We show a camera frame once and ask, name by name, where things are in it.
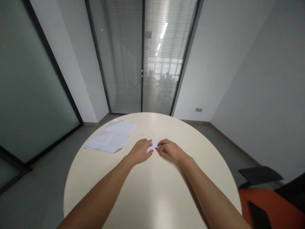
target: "black chair armrest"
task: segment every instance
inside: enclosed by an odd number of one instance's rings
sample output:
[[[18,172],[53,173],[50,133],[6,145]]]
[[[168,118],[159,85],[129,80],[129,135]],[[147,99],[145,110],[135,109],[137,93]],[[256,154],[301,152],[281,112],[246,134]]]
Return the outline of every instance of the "black chair armrest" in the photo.
[[[241,185],[239,188],[247,188],[251,185],[263,184],[284,179],[280,174],[267,166],[241,169],[238,171],[247,180],[247,182]]]

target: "orange chair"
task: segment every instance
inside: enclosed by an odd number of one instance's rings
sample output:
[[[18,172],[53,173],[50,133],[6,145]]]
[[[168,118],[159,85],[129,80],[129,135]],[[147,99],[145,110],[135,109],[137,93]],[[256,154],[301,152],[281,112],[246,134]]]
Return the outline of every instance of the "orange chair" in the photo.
[[[267,213],[270,224],[273,229],[276,228],[305,228],[305,214],[288,200],[283,198],[277,192],[285,193],[287,190],[298,190],[304,192],[304,174],[283,186],[279,190],[272,191],[265,188],[248,188],[251,185],[262,184],[265,182],[275,181],[281,178],[274,170],[262,166],[239,172],[247,179],[247,182],[240,186],[239,196],[241,199],[242,215],[244,219],[254,228],[253,218],[248,205],[248,201],[254,203]]]

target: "table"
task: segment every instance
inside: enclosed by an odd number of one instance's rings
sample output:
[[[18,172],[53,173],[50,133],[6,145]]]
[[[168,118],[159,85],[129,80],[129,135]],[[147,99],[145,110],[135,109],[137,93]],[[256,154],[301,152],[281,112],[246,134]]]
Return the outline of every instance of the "table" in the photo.
[[[129,153],[141,138],[159,142],[168,138],[192,156],[199,167],[241,213],[233,176],[217,149],[199,131],[176,118],[156,113],[135,113],[117,118],[136,121],[125,147],[115,154],[85,149],[71,165],[65,191],[64,216]],[[107,125],[101,126],[88,139]],[[177,167],[154,151],[128,175],[103,228],[207,228]]]

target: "gray floor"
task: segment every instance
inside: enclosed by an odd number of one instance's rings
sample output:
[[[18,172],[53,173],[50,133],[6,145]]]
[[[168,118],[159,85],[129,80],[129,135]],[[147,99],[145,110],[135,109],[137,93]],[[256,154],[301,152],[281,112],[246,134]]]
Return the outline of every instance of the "gray floor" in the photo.
[[[110,115],[102,125],[118,115]],[[238,169],[255,165],[208,125],[190,124],[221,153],[237,186],[245,182]],[[56,228],[63,220],[64,186],[72,161],[84,141],[97,129],[83,126],[56,146],[0,196],[0,228]],[[274,184],[267,187],[274,189]]]

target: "fluorescent light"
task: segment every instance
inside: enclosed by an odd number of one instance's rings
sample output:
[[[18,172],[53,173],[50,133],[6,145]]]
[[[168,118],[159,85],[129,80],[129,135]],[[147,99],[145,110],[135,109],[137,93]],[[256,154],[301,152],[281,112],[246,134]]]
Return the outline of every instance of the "fluorescent light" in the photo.
[[[167,24],[168,24],[167,22],[164,24],[163,31],[162,31],[161,36],[160,36],[161,39],[164,37]]]

